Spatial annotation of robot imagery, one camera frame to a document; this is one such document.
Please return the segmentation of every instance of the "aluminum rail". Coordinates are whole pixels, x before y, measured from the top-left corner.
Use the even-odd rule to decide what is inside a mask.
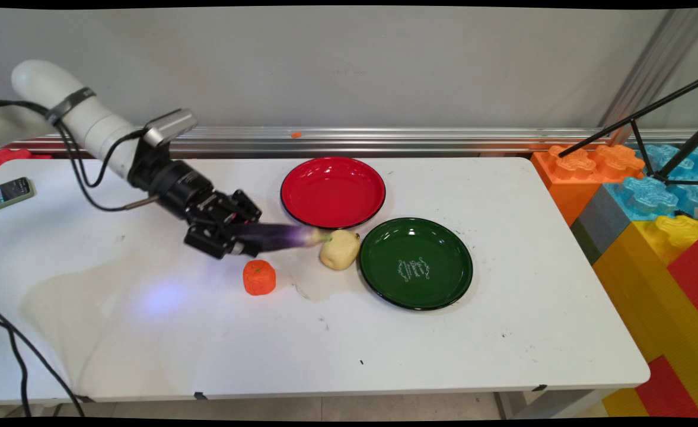
[[[521,155],[585,140],[599,129],[199,127],[170,145],[175,158],[476,157]],[[682,144],[695,129],[641,130],[647,144]],[[587,149],[607,144],[600,138]],[[629,142],[635,144],[633,136]],[[7,148],[66,156],[59,135]]]

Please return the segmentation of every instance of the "phone screen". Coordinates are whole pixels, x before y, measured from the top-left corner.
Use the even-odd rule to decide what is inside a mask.
[[[0,184],[0,205],[9,202],[13,198],[26,195],[30,192],[30,185],[27,179],[20,178]]]

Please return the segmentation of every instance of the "eggplant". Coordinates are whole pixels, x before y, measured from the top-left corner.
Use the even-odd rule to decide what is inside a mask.
[[[316,227],[259,222],[229,224],[225,227],[225,232],[234,235],[238,240],[256,243],[262,248],[261,252],[314,246],[330,238],[330,233]]]

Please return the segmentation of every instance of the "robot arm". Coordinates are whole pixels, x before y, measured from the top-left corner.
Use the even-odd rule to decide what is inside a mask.
[[[120,138],[135,131],[134,125],[105,108],[92,90],[45,60],[26,60],[18,65],[12,72],[12,86],[23,99],[53,113],[54,118],[48,120],[53,124],[60,120],[75,142],[101,161]],[[28,113],[34,114],[16,106],[0,108],[0,129],[18,115],[16,128],[0,133],[0,144],[13,141],[15,135],[31,138],[53,133],[53,127],[33,120]],[[108,167],[131,186],[157,197],[157,203],[178,219],[185,219],[189,224],[186,244],[218,259],[225,254],[256,256],[262,245],[239,240],[229,231],[237,229],[228,226],[259,221],[259,208],[241,190],[232,195],[218,192],[211,181],[187,163],[170,159],[170,141],[195,125],[189,109],[154,119],[140,138],[123,141],[113,149]]]

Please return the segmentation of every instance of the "red cloth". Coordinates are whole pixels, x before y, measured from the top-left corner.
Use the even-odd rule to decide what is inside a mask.
[[[0,149],[0,165],[14,159],[51,159],[51,156],[32,154],[29,149]]]

